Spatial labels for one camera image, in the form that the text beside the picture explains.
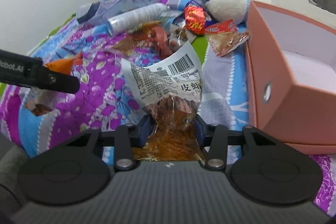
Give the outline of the pink cardboard box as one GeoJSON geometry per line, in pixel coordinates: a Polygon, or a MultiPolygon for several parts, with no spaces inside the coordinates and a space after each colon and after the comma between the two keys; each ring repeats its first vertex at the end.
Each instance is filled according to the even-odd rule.
{"type": "Polygon", "coordinates": [[[335,153],[335,29],[251,2],[249,123],[307,154],[335,153]]]}

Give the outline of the orange label snack pack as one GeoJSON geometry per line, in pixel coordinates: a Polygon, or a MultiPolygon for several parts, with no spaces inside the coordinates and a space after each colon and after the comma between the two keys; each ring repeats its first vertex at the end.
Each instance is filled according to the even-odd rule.
{"type": "Polygon", "coordinates": [[[25,108],[37,117],[42,116],[54,110],[60,93],[77,93],[80,83],[72,75],[72,69],[82,64],[82,52],[44,64],[42,82],[30,89],[25,108]]]}

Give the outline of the red foil tea packet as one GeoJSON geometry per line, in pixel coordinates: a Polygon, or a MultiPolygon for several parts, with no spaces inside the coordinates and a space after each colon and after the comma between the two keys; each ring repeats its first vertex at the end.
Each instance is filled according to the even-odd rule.
{"type": "Polygon", "coordinates": [[[185,28],[196,35],[205,33],[206,17],[202,7],[187,6],[184,9],[185,28]]]}

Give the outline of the red peanut snack pack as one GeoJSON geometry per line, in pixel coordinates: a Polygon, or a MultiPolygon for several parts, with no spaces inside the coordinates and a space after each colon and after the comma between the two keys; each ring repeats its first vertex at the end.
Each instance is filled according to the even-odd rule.
{"type": "Polygon", "coordinates": [[[161,20],[142,23],[136,28],[129,30],[126,36],[112,46],[112,50],[130,56],[135,47],[145,47],[151,43],[155,36],[154,28],[161,24],[161,20]]]}

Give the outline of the white spray can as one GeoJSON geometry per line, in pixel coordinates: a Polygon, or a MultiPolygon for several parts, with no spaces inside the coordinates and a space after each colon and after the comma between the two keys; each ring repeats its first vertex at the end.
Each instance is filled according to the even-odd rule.
{"type": "Polygon", "coordinates": [[[140,24],[157,20],[161,12],[169,9],[169,6],[162,3],[137,8],[107,19],[106,27],[111,36],[116,36],[140,24]]]}

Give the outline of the shrimp snack clear pack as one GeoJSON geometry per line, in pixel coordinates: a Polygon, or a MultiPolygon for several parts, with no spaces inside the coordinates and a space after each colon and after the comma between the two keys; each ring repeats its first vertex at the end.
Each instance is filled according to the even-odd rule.
{"type": "Polygon", "coordinates": [[[195,137],[202,100],[202,66],[187,42],[166,59],[139,67],[122,59],[121,70],[135,101],[155,121],[155,129],[135,157],[146,161],[204,161],[195,137]]]}

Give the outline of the floral purple bed sheet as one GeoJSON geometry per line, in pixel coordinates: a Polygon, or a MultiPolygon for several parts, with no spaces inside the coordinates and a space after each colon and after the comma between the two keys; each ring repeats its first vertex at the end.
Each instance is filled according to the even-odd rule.
{"type": "MultiPolygon", "coordinates": [[[[76,94],[60,94],[54,109],[35,116],[26,108],[29,90],[1,84],[1,210],[7,214],[25,203],[17,187],[19,167],[90,126],[104,131],[127,122],[138,122],[143,111],[133,98],[120,68],[120,56],[111,49],[120,40],[106,26],[78,24],[69,18],[36,49],[34,57],[45,61],[83,54],[83,64],[73,72],[80,80],[76,94]]],[[[207,123],[221,123],[240,130],[248,123],[249,105],[245,49],[238,47],[216,57],[204,37],[193,42],[205,78],[205,96],[199,114],[207,123]]]]}

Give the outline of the red label dried snack pack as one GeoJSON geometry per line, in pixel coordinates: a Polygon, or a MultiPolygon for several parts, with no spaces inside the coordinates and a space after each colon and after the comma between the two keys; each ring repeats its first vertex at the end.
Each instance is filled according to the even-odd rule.
{"type": "Polygon", "coordinates": [[[216,23],[205,29],[205,38],[217,57],[236,50],[249,39],[249,32],[239,32],[233,19],[216,23]]]}

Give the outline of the white blue plush toy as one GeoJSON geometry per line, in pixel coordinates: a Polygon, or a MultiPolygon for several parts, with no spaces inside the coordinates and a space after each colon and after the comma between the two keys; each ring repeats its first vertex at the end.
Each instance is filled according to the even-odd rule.
{"type": "Polygon", "coordinates": [[[271,4],[271,0],[201,0],[205,8],[217,22],[233,19],[235,24],[247,21],[252,1],[271,4]]]}

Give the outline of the red snack wrapper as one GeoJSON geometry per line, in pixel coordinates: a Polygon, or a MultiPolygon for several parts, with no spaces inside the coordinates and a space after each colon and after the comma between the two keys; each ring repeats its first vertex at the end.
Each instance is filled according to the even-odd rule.
{"type": "Polygon", "coordinates": [[[173,54],[172,49],[169,46],[169,40],[166,31],[159,26],[152,29],[153,47],[157,51],[161,60],[173,54]]]}

